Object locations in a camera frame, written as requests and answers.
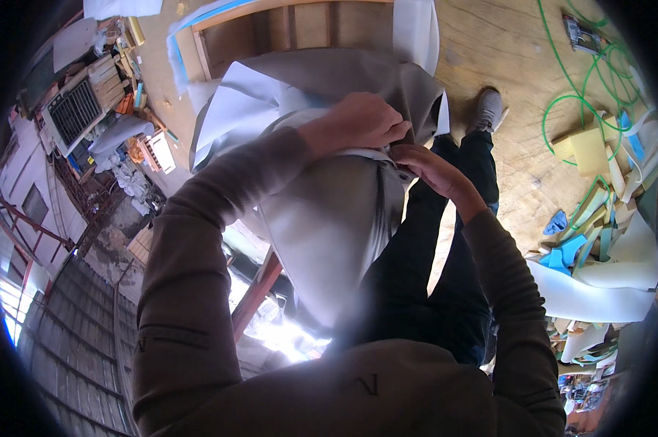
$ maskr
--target sweater sleeve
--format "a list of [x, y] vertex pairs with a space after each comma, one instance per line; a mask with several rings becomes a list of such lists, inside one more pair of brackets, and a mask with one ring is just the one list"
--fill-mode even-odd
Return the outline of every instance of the sweater sleeve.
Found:
[[529, 426], [539, 435], [561, 436], [567, 416], [558, 367], [546, 331], [544, 300], [526, 261], [490, 210], [467, 223], [463, 234], [499, 325], [494, 369], [499, 435]]
[[297, 131], [280, 129], [213, 160], [155, 219], [132, 360], [133, 416], [143, 436], [242, 380], [222, 232], [310, 159]]

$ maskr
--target brown sweater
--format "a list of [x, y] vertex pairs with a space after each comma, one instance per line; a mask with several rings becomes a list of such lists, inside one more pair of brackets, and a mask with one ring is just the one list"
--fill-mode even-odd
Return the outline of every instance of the brown sweater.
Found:
[[154, 221], [138, 307], [133, 415], [143, 436], [561, 436], [542, 298], [488, 211], [463, 232], [499, 324], [492, 382], [438, 346], [383, 340], [242, 380], [222, 231], [310, 160], [290, 128], [224, 154]]

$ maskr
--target corrugated metal wall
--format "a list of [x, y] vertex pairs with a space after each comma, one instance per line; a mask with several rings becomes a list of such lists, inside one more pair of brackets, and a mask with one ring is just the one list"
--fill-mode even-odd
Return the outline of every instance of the corrugated metal wall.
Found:
[[17, 351], [55, 418], [75, 436], [138, 435], [130, 389], [135, 305], [74, 256], [39, 296]]

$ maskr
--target jeans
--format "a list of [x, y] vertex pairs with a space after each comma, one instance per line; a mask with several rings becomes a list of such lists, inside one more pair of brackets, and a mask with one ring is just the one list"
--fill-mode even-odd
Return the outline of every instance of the jeans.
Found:
[[[465, 136], [460, 148], [449, 135], [439, 135], [431, 151], [462, 171], [496, 214], [499, 187], [492, 147], [491, 134], [475, 131]], [[426, 291], [447, 203], [422, 180], [409, 190], [406, 219], [362, 280], [369, 298], [361, 316], [336, 330], [331, 351], [405, 338], [443, 347], [458, 363], [483, 364], [491, 311], [461, 232], [460, 215], [438, 284], [431, 296]]]

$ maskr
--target ladder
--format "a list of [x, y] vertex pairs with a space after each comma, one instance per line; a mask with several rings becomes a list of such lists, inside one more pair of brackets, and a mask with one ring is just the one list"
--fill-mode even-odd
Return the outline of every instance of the ladder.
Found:
[[57, 233], [62, 238], [68, 239], [69, 236], [67, 235], [67, 231], [65, 231], [65, 224], [62, 220], [62, 208], [60, 208], [60, 197], [57, 191], [55, 168], [48, 159], [45, 159], [45, 176], [47, 177], [47, 191], [52, 205], [52, 214], [55, 216], [55, 223], [57, 224]]

